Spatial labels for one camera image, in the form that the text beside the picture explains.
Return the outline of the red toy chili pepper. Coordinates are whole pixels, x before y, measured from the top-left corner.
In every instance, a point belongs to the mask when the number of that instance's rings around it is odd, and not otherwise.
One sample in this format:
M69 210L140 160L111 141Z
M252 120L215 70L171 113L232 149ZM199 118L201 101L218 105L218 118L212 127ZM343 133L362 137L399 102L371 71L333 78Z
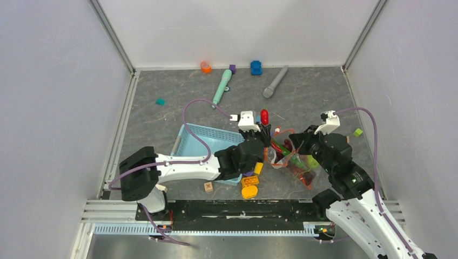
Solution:
M269 112L266 109L262 109L260 112L260 122L262 125L267 126L269 124Z

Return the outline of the clear orange zip bag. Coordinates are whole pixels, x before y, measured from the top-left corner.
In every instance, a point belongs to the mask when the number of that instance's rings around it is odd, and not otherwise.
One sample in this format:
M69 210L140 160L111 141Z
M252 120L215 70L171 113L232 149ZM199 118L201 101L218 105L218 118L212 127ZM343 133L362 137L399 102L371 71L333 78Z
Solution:
M271 145L264 150L264 160L274 169L286 168L309 190L314 189L319 173L318 162L311 155L300 155L289 136L293 129L276 127L271 133Z

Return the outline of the green toy cucumber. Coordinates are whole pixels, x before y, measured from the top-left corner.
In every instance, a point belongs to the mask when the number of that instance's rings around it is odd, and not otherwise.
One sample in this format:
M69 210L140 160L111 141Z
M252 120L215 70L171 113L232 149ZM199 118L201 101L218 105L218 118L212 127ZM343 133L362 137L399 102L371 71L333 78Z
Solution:
M306 163L295 153L295 150L289 152L276 140L272 140L271 147L275 150L275 158L273 159L275 165L287 166L290 163L303 171L308 170Z

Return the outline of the light blue plastic basket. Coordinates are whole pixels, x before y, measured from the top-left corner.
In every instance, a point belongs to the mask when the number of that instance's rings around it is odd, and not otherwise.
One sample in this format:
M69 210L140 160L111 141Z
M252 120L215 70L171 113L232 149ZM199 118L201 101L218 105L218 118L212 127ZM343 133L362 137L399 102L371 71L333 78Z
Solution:
M243 136L238 132L196 124L187 125L197 138L182 125L172 148L172 156L207 156L208 151L205 146L208 146L213 154L244 141Z

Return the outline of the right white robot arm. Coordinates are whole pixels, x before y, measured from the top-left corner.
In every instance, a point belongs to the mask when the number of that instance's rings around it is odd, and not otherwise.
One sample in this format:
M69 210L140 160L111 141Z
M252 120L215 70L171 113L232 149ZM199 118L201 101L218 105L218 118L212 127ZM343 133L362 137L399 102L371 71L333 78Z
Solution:
M332 185L313 199L312 214L336 223L370 258L436 258L405 233L382 201L368 173L352 158L347 137L315 132L312 125L289 135L300 155L310 155Z

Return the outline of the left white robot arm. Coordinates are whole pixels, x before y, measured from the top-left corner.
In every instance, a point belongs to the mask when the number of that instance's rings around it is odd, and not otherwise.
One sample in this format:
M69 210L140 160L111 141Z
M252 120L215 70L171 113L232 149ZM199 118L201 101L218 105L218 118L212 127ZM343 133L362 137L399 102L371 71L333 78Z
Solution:
M256 123L248 131L239 131L242 142L213 152L187 124L184 127L206 148L205 156L167 156L157 154L152 146L146 146L121 162L120 174L109 184L111 190L120 191L122 201L139 202L157 220L165 219L170 212L166 195L157 188L158 184L189 179L226 181L238 178L263 162L264 150L271 143L271 125Z

